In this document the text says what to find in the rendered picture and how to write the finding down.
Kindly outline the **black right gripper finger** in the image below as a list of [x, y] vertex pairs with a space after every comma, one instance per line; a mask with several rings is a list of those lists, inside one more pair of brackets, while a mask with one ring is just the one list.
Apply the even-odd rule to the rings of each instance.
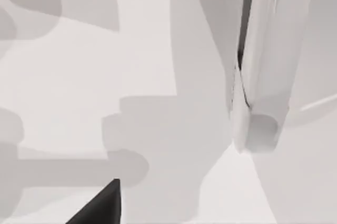
[[113, 179], [65, 224], [121, 224], [121, 181]]

